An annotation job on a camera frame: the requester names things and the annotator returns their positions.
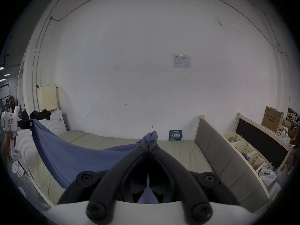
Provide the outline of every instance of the black panel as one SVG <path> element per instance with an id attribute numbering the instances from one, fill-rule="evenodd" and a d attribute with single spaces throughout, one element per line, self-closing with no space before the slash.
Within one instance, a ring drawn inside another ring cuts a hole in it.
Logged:
<path id="1" fill-rule="evenodd" d="M 287 150 L 257 127 L 240 119 L 236 133 L 255 147 L 273 167 L 279 167 L 287 155 Z"/>

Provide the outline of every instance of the gray headboard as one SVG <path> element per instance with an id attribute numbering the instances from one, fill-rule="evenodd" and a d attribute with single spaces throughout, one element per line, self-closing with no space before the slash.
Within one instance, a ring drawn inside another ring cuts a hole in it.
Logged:
<path id="1" fill-rule="evenodd" d="M 212 170 L 236 196 L 240 205 L 255 212 L 268 202 L 268 192 L 253 168 L 229 141 L 201 118 L 196 139 Z"/>

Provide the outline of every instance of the cable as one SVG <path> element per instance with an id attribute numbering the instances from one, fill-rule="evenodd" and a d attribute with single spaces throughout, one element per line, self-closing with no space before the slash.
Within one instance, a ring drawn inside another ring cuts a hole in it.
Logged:
<path id="1" fill-rule="evenodd" d="M 88 2 L 90 2 L 90 1 L 92 1 L 92 0 L 88 0 L 88 1 L 86 1 L 86 2 L 84 2 L 84 3 L 82 3 L 81 5 L 79 5 L 78 7 L 76 7 L 75 9 L 73 9 L 72 11 L 70 11 L 68 14 L 66 14 L 64 17 L 62 17 L 61 19 L 58 19 L 58 20 L 56 20 L 56 19 L 54 19 L 53 17 L 51 17 L 50 19 L 52 19 L 52 20 L 54 20 L 54 21 L 56 21 L 56 22 L 59 22 L 59 21 L 61 21 L 61 20 L 63 20 L 66 16 L 68 16 L 70 13 L 72 13 L 73 11 L 75 11 L 76 9 L 78 9 L 79 7 L 81 7 L 82 5 L 85 5 L 86 3 L 88 3 Z M 265 39 L 270 43 L 270 45 L 271 46 L 273 46 L 273 47 L 276 47 L 276 49 L 277 49 L 277 51 L 278 52 L 280 52 L 280 53 L 283 53 L 283 54 L 285 54 L 286 56 L 287 56 L 287 54 L 285 53 L 285 52 L 281 52 L 281 51 L 279 51 L 278 50 L 278 47 L 277 46 L 275 46 L 275 45 L 273 45 L 269 40 L 268 40 L 268 38 L 263 34 L 263 32 L 249 19 L 249 18 L 247 18 L 243 13 L 241 13 L 239 10 L 237 10 L 236 8 L 234 8 L 233 6 L 231 6 L 230 4 L 228 4 L 227 2 L 224 2 L 224 1 L 222 1 L 222 0 L 219 0 L 220 2 L 223 2 L 223 3 L 225 3 L 226 5 L 228 5 L 228 6 L 230 6 L 231 8 L 233 8 L 234 10 L 236 10 L 238 13 L 240 13 L 242 16 L 244 16 L 250 23 L 252 23 L 256 28 L 257 28 L 257 30 L 265 37 Z"/>
<path id="2" fill-rule="evenodd" d="M 51 11 L 50 11 L 50 13 L 53 11 L 53 9 L 55 8 L 55 6 L 57 5 L 57 3 L 59 2 L 59 0 L 57 0 L 57 2 L 55 3 L 55 5 L 53 6 L 53 8 L 51 9 Z M 44 26 L 45 26 L 45 24 L 46 24 L 46 22 L 47 22 L 47 19 L 45 20 L 45 22 L 44 22 L 44 24 L 43 24 L 43 27 L 42 27 L 42 29 L 41 29 L 41 31 L 40 31 L 40 35 L 39 35 L 39 37 L 38 37 L 38 39 L 37 39 L 37 45 L 36 45 L 36 47 L 35 47 L 35 52 L 34 52 L 34 54 L 33 54 L 33 65 L 32 65 L 32 77 L 31 78 L 33 78 L 33 68 L 34 68 L 34 64 L 35 64 L 35 53 L 36 53 L 36 50 L 37 50 L 37 47 L 38 47 L 38 41 L 40 40 L 40 36 L 41 36 L 41 34 L 42 34 L 42 31 L 43 31 L 43 28 L 44 28 Z"/>

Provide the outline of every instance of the handwritten mark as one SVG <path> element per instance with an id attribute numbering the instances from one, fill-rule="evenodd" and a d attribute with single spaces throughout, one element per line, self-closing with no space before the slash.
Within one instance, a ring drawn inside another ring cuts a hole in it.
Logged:
<path id="1" fill-rule="evenodd" d="M 215 17 L 215 19 L 219 22 L 220 26 L 222 26 L 222 23 L 219 21 L 219 18 Z"/>

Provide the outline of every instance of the pegboard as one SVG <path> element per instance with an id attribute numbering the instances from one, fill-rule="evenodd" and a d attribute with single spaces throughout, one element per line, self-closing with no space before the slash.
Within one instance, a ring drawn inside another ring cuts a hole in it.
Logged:
<path id="1" fill-rule="evenodd" d="M 40 86 L 37 91 L 37 98 L 40 111 L 48 111 L 58 108 L 55 85 Z"/>

